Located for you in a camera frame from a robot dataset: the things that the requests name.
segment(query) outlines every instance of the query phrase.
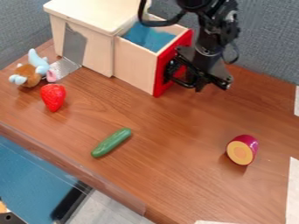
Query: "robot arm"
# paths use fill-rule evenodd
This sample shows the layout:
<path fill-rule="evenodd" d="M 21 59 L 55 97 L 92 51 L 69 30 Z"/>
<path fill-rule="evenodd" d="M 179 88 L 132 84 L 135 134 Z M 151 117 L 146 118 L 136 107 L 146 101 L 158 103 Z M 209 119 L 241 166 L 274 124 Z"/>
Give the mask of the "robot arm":
<path fill-rule="evenodd" d="M 187 12 L 198 16 L 200 26 L 198 40 L 194 47 L 177 48 L 176 58 L 165 71 L 166 80 L 173 80 L 186 88 L 196 88 L 196 91 L 200 91 L 208 83 L 228 89 L 233 82 L 233 77 L 227 73 L 223 65 L 223 52 L 226 46 L 231 44 L 237 57 L 227 64 L 232 64 L 239 58 L 238 48 L 233 42 L 240 33 L 236 0 L 177 0 L 182 10 L 166 21 L 144 21 L 143 11 L 146 2 L 147 0 L 141 0 L 138 11 L 138 18 L 145 26 L 173 25 L 178 23 Z M 187 81 L 174 78 L 174 69 L 171 69 L 171 65 L 187 66 Z"/>

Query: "box lid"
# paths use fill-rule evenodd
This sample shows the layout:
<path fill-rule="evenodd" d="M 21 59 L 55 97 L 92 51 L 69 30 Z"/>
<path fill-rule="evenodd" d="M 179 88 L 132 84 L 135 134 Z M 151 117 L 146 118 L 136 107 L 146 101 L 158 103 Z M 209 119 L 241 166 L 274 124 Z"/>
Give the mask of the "box lid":
<path fill-rule="evenodd" d="M 115 35 L 137 16 L 140 0 L 52 0 L 44 4 L 49 14 L 97 32 Z"/>

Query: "cucumber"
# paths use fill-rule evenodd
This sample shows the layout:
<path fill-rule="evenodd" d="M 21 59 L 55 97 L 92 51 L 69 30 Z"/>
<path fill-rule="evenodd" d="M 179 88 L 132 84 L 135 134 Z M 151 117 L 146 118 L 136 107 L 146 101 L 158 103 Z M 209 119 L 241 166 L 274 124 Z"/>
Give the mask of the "cucumber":
<path fill-rule="evenodd" d="M 109 153 L 112 149 L 114 149 L 117 145 L 122 143 L 128 137 L 131 136 L 131 129 L 123 128 L 117 130 L 114 134 L 107 137 L 104 141 L 102 141 L 98 147 L 96 147 L 91 155 L 93 158 L 99 158 Z"/>

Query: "gray fabric wall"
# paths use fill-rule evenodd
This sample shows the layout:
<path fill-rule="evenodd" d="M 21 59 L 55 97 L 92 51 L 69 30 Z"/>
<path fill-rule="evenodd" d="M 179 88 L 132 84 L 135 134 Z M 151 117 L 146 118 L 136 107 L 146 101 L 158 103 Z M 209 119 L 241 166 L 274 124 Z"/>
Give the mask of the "gray fabric wall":
<path fill-rule="evenodd" d="M 238 0 L 242 33 L 236 41 L 240 66 L 299 84 L 299 1 Z M 151 12 L 170 18 L 178 12 L 175 0 L 153 0 Z M 196 28 L 188 15 L 182 25 Z"/>
<path fill-rule="evenodd" d="M 0 69 L 51 37 L 42 6 L 48 0 L 0 0 Z M 152 0 L 151 12 L 168 18 L 175 0 Z M 237 64 L 299 84 L 299 1 L 239 0 L 242 33 Z M 197 28 L 190 14 L 182 25 Z"/>
<path fill-rule="evenodd" d="M 48 0 L 0 0 L 0 69 L 40 46 L 51 36 Z"/>

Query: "stuffed toy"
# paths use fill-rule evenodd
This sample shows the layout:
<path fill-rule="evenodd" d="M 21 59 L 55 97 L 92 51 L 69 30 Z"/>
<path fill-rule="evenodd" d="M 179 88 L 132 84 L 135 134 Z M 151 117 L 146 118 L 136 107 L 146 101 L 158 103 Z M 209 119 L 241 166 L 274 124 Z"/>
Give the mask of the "stuffed toy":
<path fill-rule="evenodd" d="M 29 64 L 17 64 L 14 74 L 9 78 L 10 82 L 26 88 L 33 88 L 46 78 L 48 82 L 55 82 L 56 76 L 50 71 L 47 57 L 40 58 L 34 49 L 28 52 Z"/>

